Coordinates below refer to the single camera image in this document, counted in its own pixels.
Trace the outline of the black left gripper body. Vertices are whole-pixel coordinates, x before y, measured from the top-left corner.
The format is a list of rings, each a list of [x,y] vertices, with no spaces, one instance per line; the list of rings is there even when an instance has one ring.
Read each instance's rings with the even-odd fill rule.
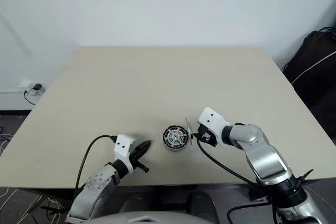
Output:
[[[143,170],[145,173],[149,172],[149,168],[147,166],[145,166],[144,164],[142,164],[139,159],[134,159],[134,152],[132,152],[130,154],[130,163],[133,167],[133,169],[139,168],[141,170]]]

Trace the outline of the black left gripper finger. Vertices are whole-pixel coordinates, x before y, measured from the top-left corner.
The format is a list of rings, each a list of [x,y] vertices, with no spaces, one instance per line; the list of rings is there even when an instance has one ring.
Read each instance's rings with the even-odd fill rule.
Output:
[[[152,141],[144,141],[134,148],[134,159],[141,158],[150,148]]]
[[[150,141],[150,140],[144,141],[144,142],[138,144],[133,149],[133,152],[136,153],[136,154],[145,154],[148,151],[148,149],[150,148],[151,143],[152,143],[152,141]]]

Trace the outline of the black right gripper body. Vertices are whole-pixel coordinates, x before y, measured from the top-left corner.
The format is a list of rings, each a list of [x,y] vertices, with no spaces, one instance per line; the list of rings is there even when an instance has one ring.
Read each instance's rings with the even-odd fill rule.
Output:
[[[206,126],[200,124],[198,127],[200,132],[200,142],[216,147],[218,144],[216,135],[210,131]]]

